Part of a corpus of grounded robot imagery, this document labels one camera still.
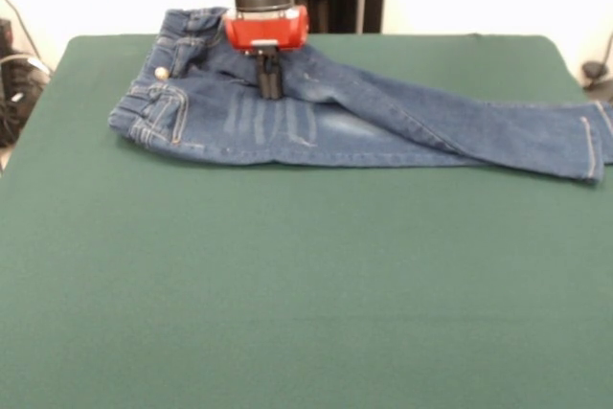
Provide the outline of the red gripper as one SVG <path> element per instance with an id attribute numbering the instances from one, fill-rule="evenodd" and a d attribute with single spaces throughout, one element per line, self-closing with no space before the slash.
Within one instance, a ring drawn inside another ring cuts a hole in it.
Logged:
<path id="1" fill-rule="evenodd" d="M 256 68 L 261 96 L 281 98 L 283 79 L 279 50 L 297 50 L 306 44 L 309 30 L 307 8 L 294 6 L 260 12 L 228 10 L 223 14 L 223 24 L 228 41 L 236 50 L 253 52 L 258 49 Z M 269 53 L 263 47 L 277 47 L 279 50 L 272 48 Z"/>

